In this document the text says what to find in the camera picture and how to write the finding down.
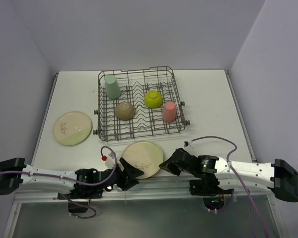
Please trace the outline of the large pink green plate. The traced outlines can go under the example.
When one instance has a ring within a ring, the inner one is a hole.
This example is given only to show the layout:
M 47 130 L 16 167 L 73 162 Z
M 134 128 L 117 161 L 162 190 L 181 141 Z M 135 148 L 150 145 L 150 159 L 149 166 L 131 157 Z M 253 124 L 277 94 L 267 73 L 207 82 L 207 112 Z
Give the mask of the large pink green plate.
M 155 175 L 164 161 L 162 149 L 150 141 L 138 141 L 125 148 L 122 157 L 134 168 L 144 172 L 138 179 L 147 179 Z

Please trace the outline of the pink cup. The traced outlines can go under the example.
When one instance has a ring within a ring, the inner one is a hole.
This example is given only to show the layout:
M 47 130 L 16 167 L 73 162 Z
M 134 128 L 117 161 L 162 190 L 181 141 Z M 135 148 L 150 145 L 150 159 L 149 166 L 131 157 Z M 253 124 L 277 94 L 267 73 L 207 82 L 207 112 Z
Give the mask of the pink cup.
M 172 122 L 176 118 L 176 105 L 174 102 L 166 102 L 162 110 L 162 119 L 166 122 Z

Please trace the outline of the black bowl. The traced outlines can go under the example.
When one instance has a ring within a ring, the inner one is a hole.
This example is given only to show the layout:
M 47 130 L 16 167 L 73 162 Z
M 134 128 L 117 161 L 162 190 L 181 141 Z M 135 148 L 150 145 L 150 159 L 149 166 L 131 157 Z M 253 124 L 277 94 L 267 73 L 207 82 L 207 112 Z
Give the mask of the black bowl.
M 115 115 L 120 120 L 130 120 L 135 115 L 135 108 L 130 102 L 123 101 L 116 106 Z

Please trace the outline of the lime green bowl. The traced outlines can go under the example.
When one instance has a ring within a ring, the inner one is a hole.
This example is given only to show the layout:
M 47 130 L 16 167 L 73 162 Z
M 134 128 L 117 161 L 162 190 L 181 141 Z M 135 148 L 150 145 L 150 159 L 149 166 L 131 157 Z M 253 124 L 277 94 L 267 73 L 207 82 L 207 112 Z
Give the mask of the lime green bowl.
M 144 103 L 149 108 L 158 108 L 162 105 L 162 95 L 155 90 L 148 91 L 144 97 Z

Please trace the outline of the grey wire dish rack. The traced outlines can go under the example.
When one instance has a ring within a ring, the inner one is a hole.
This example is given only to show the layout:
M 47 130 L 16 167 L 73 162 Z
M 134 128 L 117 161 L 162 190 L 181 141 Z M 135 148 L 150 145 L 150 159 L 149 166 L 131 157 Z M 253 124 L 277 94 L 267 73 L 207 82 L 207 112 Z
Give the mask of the grey wire dish rack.
M 117 79 L 121 95 L 109 99 L 106 95 L 105 78 Z M 172 101 L 176 106 L 173 122 L 162 119 L 163 106 L 151 109 L 145 105 L 145 94 L 155 90 L 162 96 L 162 102 Z M 122 121 L 115 115 L 115 108 L 121 102 L 129 102 L 135 108 L 135 115 Z M 102 141 L 120 141 L 147 136 L 180 133 L 190 124 L 183 112 L 185 103 L 181 101 L 175 74 L 169 66 L 156 66 L 139 70 L 104 70 L 98 75 L 97 128 L 93 134 Z

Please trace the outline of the small cream plate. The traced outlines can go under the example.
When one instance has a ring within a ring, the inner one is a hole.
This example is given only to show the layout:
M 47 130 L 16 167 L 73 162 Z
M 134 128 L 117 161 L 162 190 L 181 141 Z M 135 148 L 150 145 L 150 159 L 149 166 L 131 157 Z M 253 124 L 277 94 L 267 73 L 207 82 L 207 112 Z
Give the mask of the small cream plate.
M 71 111 L 61 115 L 54 123 L 54 139 L 63 146 L 74 146 L 88 138 L 92 131 L 92 120 L 84 112 Z

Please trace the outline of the pale green cup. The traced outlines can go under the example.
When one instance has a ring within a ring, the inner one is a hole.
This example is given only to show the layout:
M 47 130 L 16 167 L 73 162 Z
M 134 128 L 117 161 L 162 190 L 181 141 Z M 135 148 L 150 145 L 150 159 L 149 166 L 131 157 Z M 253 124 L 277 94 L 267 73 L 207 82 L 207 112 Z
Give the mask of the pale green cup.
M 121 90 L 117 79 L 113 75 L 105 77 L 106 95 L 109 99 L 117 99 L 121 95 Z

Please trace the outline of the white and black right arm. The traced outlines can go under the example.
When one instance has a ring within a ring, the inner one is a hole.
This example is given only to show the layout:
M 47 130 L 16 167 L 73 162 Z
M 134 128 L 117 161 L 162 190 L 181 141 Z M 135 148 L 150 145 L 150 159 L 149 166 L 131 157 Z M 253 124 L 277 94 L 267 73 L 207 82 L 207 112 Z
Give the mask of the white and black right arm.
M 196 196 L 230 194 L 233 190 L 260 191 L 285 202 L 298 202 L 298 172 L 286 161 L 246 163 L 226 161 L 211 156 L 194 156 L 178 148 L 159 167 L 179 176 L 186 172 L 194 176 L 189 181 L 190 193 Z

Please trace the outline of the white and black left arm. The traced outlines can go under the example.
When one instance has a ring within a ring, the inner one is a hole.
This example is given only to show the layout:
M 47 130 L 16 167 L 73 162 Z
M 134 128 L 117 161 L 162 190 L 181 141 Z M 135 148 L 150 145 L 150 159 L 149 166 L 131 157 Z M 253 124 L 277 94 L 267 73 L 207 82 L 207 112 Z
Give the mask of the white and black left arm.
M 51 171 L 25 164 L 24 158 L 0 162 L 0 195 L 15 190 L 56 192 L 58 199 L 65 195 L 70 199 L 101 198 L 114 185 L 126 191 L 139 183 L 144 175 L 123 158 L 111 169 L 79 169 L 77 171 Z

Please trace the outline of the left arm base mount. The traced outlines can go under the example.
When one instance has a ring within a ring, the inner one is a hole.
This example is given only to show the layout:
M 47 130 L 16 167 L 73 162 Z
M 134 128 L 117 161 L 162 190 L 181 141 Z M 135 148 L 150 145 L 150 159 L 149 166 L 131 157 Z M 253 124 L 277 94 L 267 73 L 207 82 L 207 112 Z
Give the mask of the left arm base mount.
M 68 202 L 67 208 L 71 216 L 88 219 L 96 216 L 95 208 L 90 206 L 92 199 L 102 198 L 103 188 L 87 187 L 86 190 L 74 189 L 69 194 L 58 193 L 58 200 Z

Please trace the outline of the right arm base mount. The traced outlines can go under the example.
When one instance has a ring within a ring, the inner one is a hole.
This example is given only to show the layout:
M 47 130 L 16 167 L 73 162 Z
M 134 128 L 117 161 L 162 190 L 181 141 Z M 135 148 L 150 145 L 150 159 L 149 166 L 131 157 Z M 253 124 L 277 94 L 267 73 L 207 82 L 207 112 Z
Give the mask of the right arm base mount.
M 202 179 L 189 181 L 189 192 L 192 196 L 201 196 L 207 212 L 217 214 L 234 200 L 234 190 L 220 188 L 219 182 L 207 182 Z

